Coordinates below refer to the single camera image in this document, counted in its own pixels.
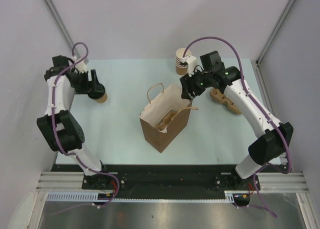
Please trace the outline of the black plastic cup lid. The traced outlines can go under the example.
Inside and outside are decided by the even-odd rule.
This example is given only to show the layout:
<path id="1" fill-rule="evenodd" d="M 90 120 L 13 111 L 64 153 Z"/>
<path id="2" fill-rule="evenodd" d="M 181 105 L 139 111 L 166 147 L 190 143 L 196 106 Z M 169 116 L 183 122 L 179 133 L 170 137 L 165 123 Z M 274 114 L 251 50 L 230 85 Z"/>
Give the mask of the black plastic cup lid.
<path id="1" fill-rule="evenodd" d="M 105 87 L 101 84 L 98 89 L 90 91 L 87 95 L 93 100 L 101 99 L 106 94 Z"/>

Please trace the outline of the brown cardboard cup carrier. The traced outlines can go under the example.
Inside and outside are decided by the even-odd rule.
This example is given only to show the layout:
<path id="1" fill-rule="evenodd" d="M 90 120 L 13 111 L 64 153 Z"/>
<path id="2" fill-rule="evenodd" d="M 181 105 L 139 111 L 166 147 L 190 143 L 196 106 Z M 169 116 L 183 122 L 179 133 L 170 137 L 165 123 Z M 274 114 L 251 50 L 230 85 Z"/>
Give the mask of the brown cardboard cup carrier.
<path id="1" fill-rule="evenodd" d="M 209 94 L 215 102 L 225 105 L 230 112 L 236 115 L 242 114 L 240 109 L 229 98 L 227 98 L 223 93 L 221 93 L 219 89 L 212 88 Z"/>

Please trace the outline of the brown paper coffee cup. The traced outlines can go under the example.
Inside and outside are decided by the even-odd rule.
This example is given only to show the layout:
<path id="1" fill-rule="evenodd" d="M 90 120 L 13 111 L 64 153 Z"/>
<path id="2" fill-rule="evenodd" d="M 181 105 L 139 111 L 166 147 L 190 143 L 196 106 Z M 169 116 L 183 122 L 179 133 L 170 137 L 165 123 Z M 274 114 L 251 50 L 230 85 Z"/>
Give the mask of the brown paper coffee cup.
<path id="1" fill-rule="evenodd" d="M 107 101 L 108 94 L 105 92 L 100 98 L 95 99 L 97 103 L 103 104 Z"/>

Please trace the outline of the brown paper takeout bag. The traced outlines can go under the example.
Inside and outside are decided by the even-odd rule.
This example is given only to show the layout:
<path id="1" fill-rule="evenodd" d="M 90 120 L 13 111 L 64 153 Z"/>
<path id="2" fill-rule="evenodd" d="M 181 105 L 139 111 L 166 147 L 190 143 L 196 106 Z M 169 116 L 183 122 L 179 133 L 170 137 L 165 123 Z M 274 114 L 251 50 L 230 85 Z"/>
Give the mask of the brown paper takeout bag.
<path id="1" fill-rule="evenodd" d="M 151 86 L 146 97 L 148 104 L 139 115 L 144 139 L 162 153 L 187 126 L 190 112 L 199 108 L 193 101 L 182 99 L 182 88 L 176 84 L 164 87 L 163 83 Z"/>

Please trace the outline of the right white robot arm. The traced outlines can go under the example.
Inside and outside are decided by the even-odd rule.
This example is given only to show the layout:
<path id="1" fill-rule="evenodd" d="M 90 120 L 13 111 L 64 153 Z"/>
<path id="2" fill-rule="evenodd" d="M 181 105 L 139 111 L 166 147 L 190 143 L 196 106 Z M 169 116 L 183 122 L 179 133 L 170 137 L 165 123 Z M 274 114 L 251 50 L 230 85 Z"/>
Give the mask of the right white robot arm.
<path id="1" fill-rule="evenodd" d="M 256 141 L 248 147 L 248 155 L 235 167 L 236 174 L 230 177 L 231 185 L 242 190 L 248 185 L 249 177 L 287 151 L 294 129 L 265 108 L 241 71 L 235 66 L 225 67 L 217 51 L 202 55 L 200 61 L 201 65 L 193 55 L 180 59 L 180 65 L 187 67 L 187 73 L 180 78 L 181 98 L 192 100 L 207 88 L 217 89 L 240 110 L 256 136 Z"/>

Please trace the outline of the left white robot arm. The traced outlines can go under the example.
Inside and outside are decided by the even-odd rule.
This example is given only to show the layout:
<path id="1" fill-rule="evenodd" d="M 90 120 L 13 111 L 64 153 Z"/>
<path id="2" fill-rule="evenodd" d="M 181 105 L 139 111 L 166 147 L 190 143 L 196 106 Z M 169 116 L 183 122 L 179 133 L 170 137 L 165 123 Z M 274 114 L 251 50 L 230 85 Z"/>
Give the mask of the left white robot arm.
<path id="1" fill-rule="evenodd" d="M 93 177 L 93 183 L 105 189 L 111 177 L 102 171 L 102 162 L 85 148 L 85 134 L 72 115 L 71 106 L 75 95 L 87 95 L 102 104 L 108 99 L 106 89 L 99 82 L 96 70 L 87 70 L 86 64 L 75 55 L 55 56 L 52 62 L 53 66 L 44 75 L 48 105 L 36 124 L 52 151 L 72 158 L 85 176 Z"/>

